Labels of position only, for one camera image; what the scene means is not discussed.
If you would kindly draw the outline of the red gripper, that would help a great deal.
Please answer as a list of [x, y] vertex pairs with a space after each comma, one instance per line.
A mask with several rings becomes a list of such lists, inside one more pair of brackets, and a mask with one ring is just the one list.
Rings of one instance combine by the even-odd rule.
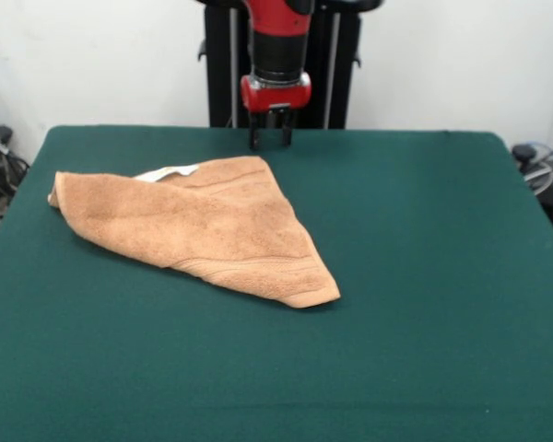
[[249, 146], [258, 150], [260, 145], [259, 113], [288, 109], [282, 112], [282, 144], [290, 146], [294, 111], [304, 108], [312, 95], [312, 82], [308, 73], [302, 72], [296, 83], [271, 84], [253, 75], [241, 78], [241, 99], [249, 113]]

